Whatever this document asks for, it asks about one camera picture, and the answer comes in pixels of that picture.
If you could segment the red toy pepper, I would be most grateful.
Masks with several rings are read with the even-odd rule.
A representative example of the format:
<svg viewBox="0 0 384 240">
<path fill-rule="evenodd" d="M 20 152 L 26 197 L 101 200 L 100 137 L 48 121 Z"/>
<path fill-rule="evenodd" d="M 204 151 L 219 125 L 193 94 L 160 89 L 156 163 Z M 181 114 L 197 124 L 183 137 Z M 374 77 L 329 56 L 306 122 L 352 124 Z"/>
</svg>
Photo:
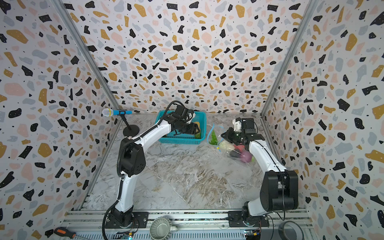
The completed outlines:
<svg viewBox="0 0 384 240">
<path fill-rule="evenodd" d="M 245 146 L 244 145 L 238 145 L 238 146 L 234 145 L 234 148 L 239 153 L 242 153 L 245 150 Z"/>
</svg>

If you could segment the teal plastic basket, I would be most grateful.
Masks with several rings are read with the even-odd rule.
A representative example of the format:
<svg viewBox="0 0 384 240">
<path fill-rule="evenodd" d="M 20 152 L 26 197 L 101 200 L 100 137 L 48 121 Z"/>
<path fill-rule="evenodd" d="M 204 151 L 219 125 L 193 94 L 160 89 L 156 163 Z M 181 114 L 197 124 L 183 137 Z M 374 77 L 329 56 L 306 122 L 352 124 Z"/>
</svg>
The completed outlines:
<svg viewBox="0 0 384 240">
<path fill-rule="evenodd" d="M 190 123 L 177 121 L 175 129 L 162 136 L 159 142 L 162 144 L 176 145 L 199 145 L 205 138 L 207 132 L 207 116 L 203 112 L 194 112 Z"/>
</svg>

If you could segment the purple toy onion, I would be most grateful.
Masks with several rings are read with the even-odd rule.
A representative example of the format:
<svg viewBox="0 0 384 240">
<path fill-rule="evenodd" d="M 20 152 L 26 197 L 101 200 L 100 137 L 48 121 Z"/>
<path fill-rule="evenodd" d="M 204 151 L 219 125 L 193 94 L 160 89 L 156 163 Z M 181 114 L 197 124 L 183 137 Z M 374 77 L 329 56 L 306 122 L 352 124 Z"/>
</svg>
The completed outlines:
<svg viewBox="0 0 384 240">
<path fill-rule="evenodd" d="M 253 155 L 248 151 L 243 151 L 241 153 L 240 160 L 244 163 L 250 163 L 252 161 Z"/>
</svg>

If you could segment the clear zip top bag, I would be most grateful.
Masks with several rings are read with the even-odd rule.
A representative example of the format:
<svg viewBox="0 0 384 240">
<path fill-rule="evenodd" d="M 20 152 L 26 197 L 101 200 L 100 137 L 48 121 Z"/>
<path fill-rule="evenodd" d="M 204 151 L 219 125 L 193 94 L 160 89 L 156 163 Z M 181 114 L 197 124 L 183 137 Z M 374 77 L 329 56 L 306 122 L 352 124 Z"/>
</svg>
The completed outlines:
<svg viewBox="0 0 384 240">
<path fill-rule="evenodd" d="M 223 139 L 220 134 L 224 132 L 225 128 L 222 124 L 212 124 L 212 127 L 207 135 L 208 144 L 213 146 L 221 156 L 230 157 L 245 164 L 256 161 L 255 157 L 253 157 L 250 152 L 246 151 L 244 146 L 237 146 Z"/>
</svg>

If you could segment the green toy leaf vegetable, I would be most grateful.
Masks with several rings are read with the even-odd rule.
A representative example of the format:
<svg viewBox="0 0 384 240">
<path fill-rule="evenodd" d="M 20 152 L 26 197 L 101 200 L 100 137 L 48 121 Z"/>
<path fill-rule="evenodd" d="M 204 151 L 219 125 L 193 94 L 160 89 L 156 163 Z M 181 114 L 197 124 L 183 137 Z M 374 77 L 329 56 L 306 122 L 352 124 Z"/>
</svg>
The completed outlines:
<svg viewBox="0 0 384 240">
<path fill-rule="evenodd" d="M 213 145 L 213 146 L 218 145 L 218 138 L 217 138 L 217 135 L 216 135 L 216 133 L 215 133 L 214 130 L 212 130 L 212 131 L 210 132 L 210 140 L 209 140 L 209 144 L 210 144 L 210 145 Z"/>
</svg>

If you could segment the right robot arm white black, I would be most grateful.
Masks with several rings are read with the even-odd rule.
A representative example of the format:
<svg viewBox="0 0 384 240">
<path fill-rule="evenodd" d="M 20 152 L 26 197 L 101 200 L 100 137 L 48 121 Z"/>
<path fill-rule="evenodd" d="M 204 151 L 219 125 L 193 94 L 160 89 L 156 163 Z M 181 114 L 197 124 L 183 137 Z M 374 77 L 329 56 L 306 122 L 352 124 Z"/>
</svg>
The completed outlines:
<svg viewBox="0 0 384 240">
<path fill-rule="evenodd" d="M 289 171 L 272 153 L 265 138 L 258 133 L 252 118 L 236 118 L 233 127 L 221 134 L 230 144 L 244 149 L 255 158 L 264 173 L 260 196 L 246 202 L 242 208 L 244 221 L 276 211 L 298 208 L 299 178 L 295 171 Z"/>
</svg>

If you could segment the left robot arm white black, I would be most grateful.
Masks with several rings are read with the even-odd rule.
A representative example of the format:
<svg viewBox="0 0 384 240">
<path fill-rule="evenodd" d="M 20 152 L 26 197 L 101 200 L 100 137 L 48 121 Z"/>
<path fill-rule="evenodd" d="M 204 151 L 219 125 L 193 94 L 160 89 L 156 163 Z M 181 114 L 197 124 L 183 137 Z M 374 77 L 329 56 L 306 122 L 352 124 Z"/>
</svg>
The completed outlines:
<svg viewBox="0 0 384 240">
<path fill-rule="evenodd" d="M 148 130 L 131 139 L 125 137 L 120 144 L 117 174 L 120 177 L 117 200 L 108 208 L 104 221 L 109 219 L 121 228 L 134 222 L 133 195 L 137 176 L 146 167 L 145 153 L 155 142 L 171 132 L 196 135 L 200 127 L 193 122 L 195 112 L 179 101 L 172 101 L 160 119 Z"/>
</svg>

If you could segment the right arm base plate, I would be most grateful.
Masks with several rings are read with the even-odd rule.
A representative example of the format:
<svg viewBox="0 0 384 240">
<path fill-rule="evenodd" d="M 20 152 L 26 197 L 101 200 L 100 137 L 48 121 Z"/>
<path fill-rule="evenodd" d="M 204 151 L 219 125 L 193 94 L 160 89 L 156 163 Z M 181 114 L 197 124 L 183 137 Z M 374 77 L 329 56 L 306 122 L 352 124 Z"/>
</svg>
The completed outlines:
<svg viewBox="0 0 384 240">
<path fill-rule="evenodd" d="M 242 211 L 228 211 L 229 226 L 231 228 L 259 228 L 269 227 L 268 218 L 265 216 L 246 217 Z"/>
</svg>

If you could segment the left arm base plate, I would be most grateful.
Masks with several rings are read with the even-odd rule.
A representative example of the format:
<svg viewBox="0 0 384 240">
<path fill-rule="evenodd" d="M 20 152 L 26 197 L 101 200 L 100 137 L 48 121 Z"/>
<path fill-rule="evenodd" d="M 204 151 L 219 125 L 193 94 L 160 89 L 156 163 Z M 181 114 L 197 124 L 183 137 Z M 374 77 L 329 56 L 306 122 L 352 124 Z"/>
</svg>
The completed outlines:
<svg viewBox="0 0 384 240">
<path fill-rule="evenodd" d="M 149 212 L 126 212 L 113 210 L 107 216 L 106 229 L 145 229 Z"/>
</svg>

